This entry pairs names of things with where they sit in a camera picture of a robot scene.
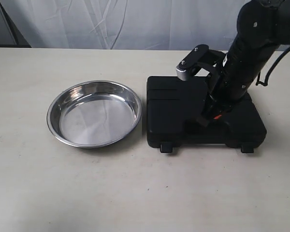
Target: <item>table surface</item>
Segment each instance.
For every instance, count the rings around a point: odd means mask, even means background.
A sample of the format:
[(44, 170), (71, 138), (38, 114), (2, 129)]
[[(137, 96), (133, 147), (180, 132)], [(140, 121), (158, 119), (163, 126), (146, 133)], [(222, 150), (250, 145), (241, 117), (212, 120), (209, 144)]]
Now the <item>table surface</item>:
[(176, 75), (186, 54), (0, 48), (0, 232), (290, 231), (290, 54), (268, 87), (249, 89), (268, 129), (254, 156), (224, 146), (160, 154), (144, 123), (93, 150), (49, 132), (61, 91), (113, 80), (145, 102), (146, 79)]

